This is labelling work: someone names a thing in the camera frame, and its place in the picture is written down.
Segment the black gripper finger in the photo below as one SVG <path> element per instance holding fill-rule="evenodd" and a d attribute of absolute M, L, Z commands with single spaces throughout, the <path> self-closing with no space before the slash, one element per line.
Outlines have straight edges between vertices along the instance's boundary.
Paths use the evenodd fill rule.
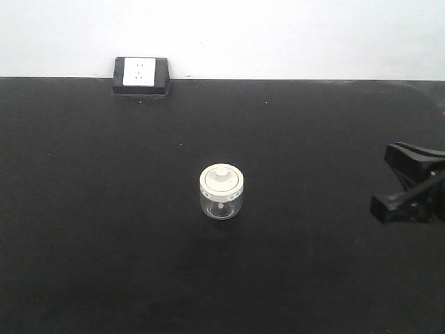
<path fill-rule="evenodd" d="M 383 224 L 416 223 L 410 220 L 410 201 L 413 195 L 414 192 L 408 189 L 393 195 L 372 196 L 369 211 Z"/>
<path fill-rule="evenodd" d="M 444 151 L 397 142 L 387 146 L 385 162 L 408 190 L 444 172 Z"/>

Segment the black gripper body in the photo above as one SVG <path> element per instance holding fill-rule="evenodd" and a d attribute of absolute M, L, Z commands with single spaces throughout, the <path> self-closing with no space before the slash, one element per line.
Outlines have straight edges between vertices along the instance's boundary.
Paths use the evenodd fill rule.
<path fill-rule="evenodd" d="M 410 220 L 416 223 L 444 222 L 444 163 L 419 164 L 413 181 Z"/>

